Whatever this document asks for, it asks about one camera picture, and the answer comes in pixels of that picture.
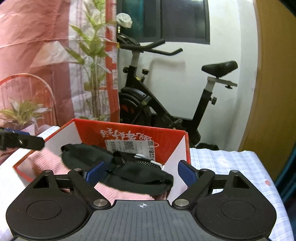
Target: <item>white wall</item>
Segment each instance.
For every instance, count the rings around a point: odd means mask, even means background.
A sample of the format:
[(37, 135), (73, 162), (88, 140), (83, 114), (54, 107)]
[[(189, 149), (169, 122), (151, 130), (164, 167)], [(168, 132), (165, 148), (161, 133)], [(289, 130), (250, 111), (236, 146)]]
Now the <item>white wall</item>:
[[(207, 82), (208, 74), (201, 71), (205, 64), (235, 60), (239, 69), (224, 79), (240, 86), (241, 27), (237, 0), (208, 0), (210, 15), (210, 45), (168, 42), (158, 49), (173, 51), (182, 47), (183, 52), (172, 57), (152, 53), (140, 56), (138, 76), (142, 68), (150, 69), (145, 84), (170, 114), (192, 118)], [(120, 50), (118, 59), (119, 88), (125, 84), (124, 66), (131, 61), (131, 52)], [(213, 96), (215, 106), (209, 104), (199, 126), (201, 142), (217, 144), (225, 148), (236, 106), (237, 88), (226, 89), (216, 85)]]
[(237, 0), (241, 24), (241, 66), (232, 127), (225, 150), (238, 150), (249, 118), (258, 64), (258, 33), (253, 0)]

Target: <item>pink fabric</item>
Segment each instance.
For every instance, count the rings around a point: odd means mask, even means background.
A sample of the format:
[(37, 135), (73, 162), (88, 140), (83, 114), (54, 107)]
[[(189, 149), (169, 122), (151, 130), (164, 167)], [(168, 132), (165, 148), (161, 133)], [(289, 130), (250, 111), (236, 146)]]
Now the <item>pink fabric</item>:
[[(46, 148), (43, 148), (41, 151), (33, 152), (33, 154), (29, 155), (28, 159), (31, 161), (36, 174), (40, 174), (42, 171), (48, 169), (52, 170), (55, 175), (67, 174), (68, 171), (70, 171), (70, 169), (63, 164), (60, 157)], [(148, 194), (119, 191), (102, 183), (97, 183), (94, 188), (107, 198), (111, 204), (113, 204), (115, 200), (154, 200), (154, 198)]]

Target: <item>red box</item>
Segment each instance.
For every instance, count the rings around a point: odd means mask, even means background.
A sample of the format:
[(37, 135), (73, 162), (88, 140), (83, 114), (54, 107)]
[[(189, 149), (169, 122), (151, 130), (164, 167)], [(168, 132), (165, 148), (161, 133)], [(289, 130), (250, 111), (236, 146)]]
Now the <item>red box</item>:
[[(59, 156), (63, 145), (83, 142), (106, 148), (106, 140), (154, 141), (155, 160), (163, 165), (164, 171), (174, 176), (168, 200), (173, 201), (187, 189), (178, 175), (178, 162), (186, 160), (190, 163), (188, 134), (185, 131), (73, 119), (46, 138), (45, 147)], [(32, 165), (27, 161), (32, 153), (30, 151), (14, 165), (17, 173), (29, 182), (35, 178)]]

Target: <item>wooden door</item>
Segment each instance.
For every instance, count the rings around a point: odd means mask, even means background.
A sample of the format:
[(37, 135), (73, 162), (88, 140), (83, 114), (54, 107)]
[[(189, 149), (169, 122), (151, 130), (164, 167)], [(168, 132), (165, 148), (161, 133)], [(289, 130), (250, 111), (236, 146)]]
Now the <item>wooden door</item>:
[(279, 0), (254, 0), (259, 58), (239, 150), (254, 151), (273, 180), (296, 142), (296, 17)]

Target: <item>white bedsheet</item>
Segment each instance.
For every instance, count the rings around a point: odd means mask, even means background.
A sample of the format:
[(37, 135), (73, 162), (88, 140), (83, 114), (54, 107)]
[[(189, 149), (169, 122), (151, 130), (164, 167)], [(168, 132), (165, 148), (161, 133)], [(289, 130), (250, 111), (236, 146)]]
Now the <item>white bedsheet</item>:
[(190, 155), (191, 165), (196, 169), (207, 168), (216, 174), (223, 175), (227, 175), (231, 170), (239, 170), (276, 209), (276, 223), (269, 238), (272, 241), (294, 241), (291, 224), (280, 195), (254, 152), (211, 151), (208, 149), (191, 148)]

